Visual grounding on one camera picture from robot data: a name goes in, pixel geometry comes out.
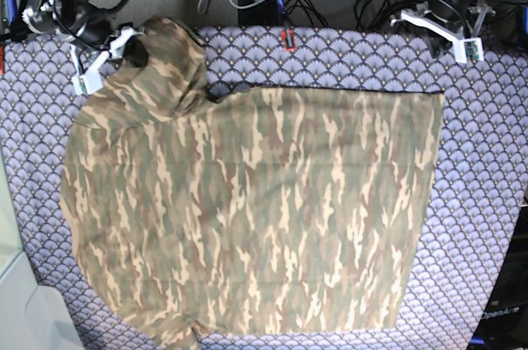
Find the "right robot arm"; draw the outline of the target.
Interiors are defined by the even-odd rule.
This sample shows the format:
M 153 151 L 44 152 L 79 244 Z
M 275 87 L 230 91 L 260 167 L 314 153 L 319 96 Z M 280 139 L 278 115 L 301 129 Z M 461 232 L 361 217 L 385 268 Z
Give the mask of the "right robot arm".
M 147 49 L 135 28 L 125 23 L 117 28 L 111 21 L 129 0 L 102 8 L 90 0 L 27 0 L 21 19 L 36 34 L 54 34 L 72 48 L 74 63 L 81 69 L 81 54 L 108 53 L 110 61 L 126 60 L 135 68 L 146 66 Z

